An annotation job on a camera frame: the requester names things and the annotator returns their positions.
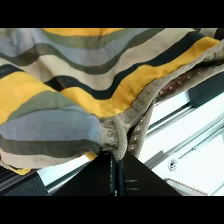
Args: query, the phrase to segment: garment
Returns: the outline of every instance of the garment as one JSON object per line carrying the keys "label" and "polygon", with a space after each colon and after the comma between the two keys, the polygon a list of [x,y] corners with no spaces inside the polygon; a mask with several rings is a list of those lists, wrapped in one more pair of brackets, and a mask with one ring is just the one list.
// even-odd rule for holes
{"label": "garment", "polygon": [[222,33],[1,28],[0,165],[43,168],[101,150],[138,156],[154,104],[224,69]]}

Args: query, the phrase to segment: cloth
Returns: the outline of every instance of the cloth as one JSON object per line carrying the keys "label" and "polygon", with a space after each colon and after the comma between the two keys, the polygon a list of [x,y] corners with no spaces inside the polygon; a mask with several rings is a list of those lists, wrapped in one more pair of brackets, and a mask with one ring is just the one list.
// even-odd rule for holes
{"label": "cloth", "polygon": [[16,172],[101,150],[138,156],[154,103],[224,69],[222,34],[1,28],[0,164]]}

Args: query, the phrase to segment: striped fabric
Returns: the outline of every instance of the striped fabric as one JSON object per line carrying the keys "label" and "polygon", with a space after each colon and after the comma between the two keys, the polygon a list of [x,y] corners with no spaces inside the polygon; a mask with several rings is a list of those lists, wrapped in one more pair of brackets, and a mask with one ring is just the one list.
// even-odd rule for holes
{"label": "striped fabric", "polygon": [[223,31],[202,31],[1,28],[0,164],[17,172],[116,150],[113,118],[127,135],[172,79],[223,59]]}

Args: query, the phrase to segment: beige stripe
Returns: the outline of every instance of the beige stripe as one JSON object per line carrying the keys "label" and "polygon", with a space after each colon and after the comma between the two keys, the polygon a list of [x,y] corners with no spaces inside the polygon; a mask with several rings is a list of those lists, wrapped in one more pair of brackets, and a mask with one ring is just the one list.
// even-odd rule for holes
{"label": "beige stripe", "polygon": [[[78,79],[95,90],[105,90],[110,87],[116,74],[128,69],[135,63],[155,58],[191,31],[194,30],[167,28],[145,43],[128,49],[121,56],[117,64],[110,71],[102,75],[91,75],[74,69],[67,62],[54,55],[40,56],[37,62],[29,66],[20,66],[20,68],[42,82],[49,81],[53,76],[67,75]],[[0,59],[0,65],[6,62],[6,60]]]}
{"label": "beige stripe", "polygon": [[51,156],[46,155],[15,155],[4,152],[0,148],[0,155],[1,160],[4,164],[8,164],[15,168],[39,169],[47,166],[55,166],[62,163],[66,163],[72,159],[82,156],[83,154],[76,154],[69,158],[53,158]]}
{"label": "beige stripe", "polygon": [[215,36],[215,32],[218,28],[201,28],[200,33],[205,35],[205,36],[209,36],[209,37],[213,37]]}

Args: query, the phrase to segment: green stripe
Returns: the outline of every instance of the green stripe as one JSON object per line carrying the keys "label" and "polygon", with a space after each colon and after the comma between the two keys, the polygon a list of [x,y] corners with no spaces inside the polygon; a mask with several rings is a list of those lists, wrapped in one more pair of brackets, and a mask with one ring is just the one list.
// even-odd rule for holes
{"label": "green stripe", "polygon": [[89,140],[76,141],[16,141],[0,136],[0,148],[15,155],[47,155],[53,158],[81,156],[87,152],[100,152],[98,143]]}
{"label": "green stripe", "polygon": [[65,47],[70,48],[87,48],[87,49],[100,49],[112,40],[118,39],[127,33],[129,33],[133,28],[125,28],[124,30],[118,30],[111,34],[103,37],[85,37],[85,36],[60,36],[57,34],[49,33],[42,29],[43,33],[52,41],[61,44]]}
{"label": "green stripe", "polygon": [[89,74],[100,75],[108,72],[111,68],[113,68],[114,65],[120,59],[121,55],[127,49],[143,44],[144,42],[146,42],[147,40],[149,40],[150,38],[161,32],[162,30],[164,30],[164,28],[153,28],[150,30],[146,30],[145,32],[139,34],[138,36],[135,36],[117,56],[115,56],[113,59],[100,66],[87,67],[76,64],[67,59],[62,53],[60,53],[56,48],[54,48],[49,44],[36,44],[31,49],[27,50],[26,52],[22,53],[17,57],[9,57],[2,53],[0,53],[0,57],[8,61],[11,61],[12,63],[18,66],[27,66],[37,61],[38,57],[41,55],[55,55],[61,58],[62,60],[66,61],[70,66],[72,66],[77,70],[84,71],[85,73]]}
{"label": "green stripe", "polygon": [[74,105],[74,102],[63,96],[61,93],[45,91],[33,96],[29,101],[22,104],[9,116],[7,121],[39,110],[61,109],[63,107]]}

